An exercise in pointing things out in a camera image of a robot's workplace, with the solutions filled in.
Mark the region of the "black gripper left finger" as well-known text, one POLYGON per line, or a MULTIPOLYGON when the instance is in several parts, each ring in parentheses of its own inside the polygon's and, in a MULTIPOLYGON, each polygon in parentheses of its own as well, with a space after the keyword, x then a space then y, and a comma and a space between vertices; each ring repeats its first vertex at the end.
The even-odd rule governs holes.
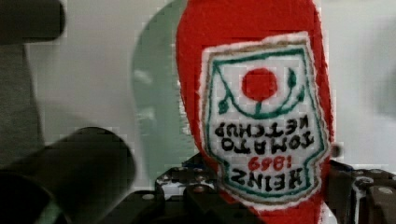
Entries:
POLYGON ((220 196, 201 154, 167 170, 153 190, 128 195, 102 224, 265 224, 241 203, 220 196))

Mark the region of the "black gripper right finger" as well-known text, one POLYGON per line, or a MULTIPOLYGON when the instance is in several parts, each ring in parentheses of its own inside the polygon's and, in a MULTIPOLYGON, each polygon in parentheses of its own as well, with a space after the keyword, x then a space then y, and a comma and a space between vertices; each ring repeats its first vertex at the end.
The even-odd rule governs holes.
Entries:
POLYGON ((337 224, 396 224, 396 177, 330 160, 325 203, 337 224))

